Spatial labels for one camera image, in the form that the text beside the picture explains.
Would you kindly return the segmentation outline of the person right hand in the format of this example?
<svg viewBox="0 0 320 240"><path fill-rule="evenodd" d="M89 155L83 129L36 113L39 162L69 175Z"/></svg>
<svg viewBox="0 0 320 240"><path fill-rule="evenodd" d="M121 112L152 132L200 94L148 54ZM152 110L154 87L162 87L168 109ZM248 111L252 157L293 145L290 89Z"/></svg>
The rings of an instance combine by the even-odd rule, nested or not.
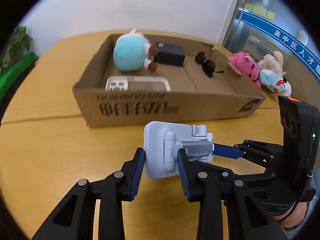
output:
<svg viewBox="0 0 320 240"><path fill-rule="evenodd" d="M293 213L281 222L281 225L286 230L298 228L310 216L309 205L309 202L299 203Z"/></svg>

